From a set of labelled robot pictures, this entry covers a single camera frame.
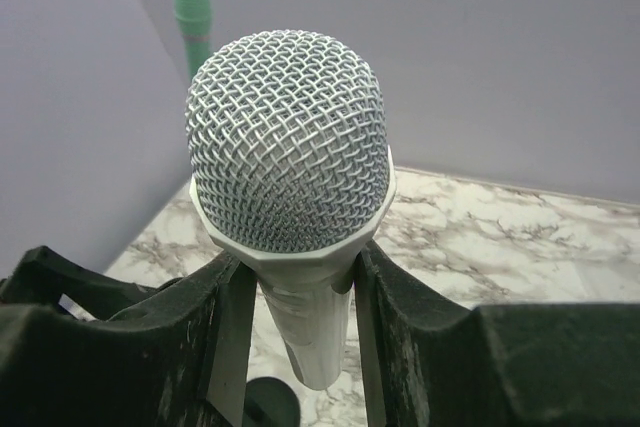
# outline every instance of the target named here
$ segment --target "microphone head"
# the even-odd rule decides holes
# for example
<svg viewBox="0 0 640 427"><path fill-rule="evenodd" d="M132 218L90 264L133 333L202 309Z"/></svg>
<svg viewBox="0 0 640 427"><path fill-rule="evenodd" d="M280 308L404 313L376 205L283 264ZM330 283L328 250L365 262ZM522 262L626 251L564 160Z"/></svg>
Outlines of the microphone head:
<svg viewBox="0 0 640 427"><path fill-rule="evenodd" d="M262 32L221 48L193 78L186 130L204 215L257 251L341 242L389 190L378 80L325 35Z"/></svg>

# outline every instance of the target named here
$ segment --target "green cap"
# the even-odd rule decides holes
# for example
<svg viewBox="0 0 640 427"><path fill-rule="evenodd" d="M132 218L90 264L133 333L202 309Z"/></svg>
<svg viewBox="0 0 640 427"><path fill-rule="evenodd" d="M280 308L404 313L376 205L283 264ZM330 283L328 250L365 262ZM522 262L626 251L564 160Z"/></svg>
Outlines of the green cap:
<svg viewBox="0 0 640 427"><path fill-rule="evenodd" d="M211 29L209 0L173 0L173 8L184 35L207 35Z"/></svg>

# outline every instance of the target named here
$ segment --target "black object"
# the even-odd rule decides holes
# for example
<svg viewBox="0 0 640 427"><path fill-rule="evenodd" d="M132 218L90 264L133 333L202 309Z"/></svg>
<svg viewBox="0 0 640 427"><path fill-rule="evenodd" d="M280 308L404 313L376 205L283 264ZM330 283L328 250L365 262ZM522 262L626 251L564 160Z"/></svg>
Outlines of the black object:
<svg viewBox="0 0 640 427"><path fill-rule="evenodd" d="M639 305L469 311L375 243L355 271L369 425L640 426ZM27 252L0 286L0 425L299 424L286 386L245 384L255 285L227 254L152 289Z"/></svg>

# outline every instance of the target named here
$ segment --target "marble surface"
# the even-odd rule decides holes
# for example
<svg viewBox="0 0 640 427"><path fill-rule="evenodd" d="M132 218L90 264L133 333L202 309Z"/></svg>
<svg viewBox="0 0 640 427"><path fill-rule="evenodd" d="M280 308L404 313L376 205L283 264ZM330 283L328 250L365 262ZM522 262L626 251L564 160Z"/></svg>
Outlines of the marble surface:
<svg viewBox="0 0 640 427"><path fill-rule="evenodd" d="M376 239L401 267L472 307L497 302L640 301L640 207L398 171ZM182 189L107 275L156 286L219 249ZM294 377L258 292L249 378L275 376L298 394L305 426L363 426L366 413L352 303L345 369L327 390Z"/></svg>

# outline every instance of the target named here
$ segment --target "green object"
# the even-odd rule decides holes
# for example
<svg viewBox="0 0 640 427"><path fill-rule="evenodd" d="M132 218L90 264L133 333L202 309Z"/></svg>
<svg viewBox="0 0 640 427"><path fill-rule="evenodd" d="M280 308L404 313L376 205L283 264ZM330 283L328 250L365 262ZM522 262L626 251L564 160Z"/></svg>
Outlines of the green object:
<svg viewBox="0 0 640 427"><path fill-rule="evenodd" d="M189 76L193 78L211 56L211 5L209 0L173 0L173 6L187 53Z"/></svg>

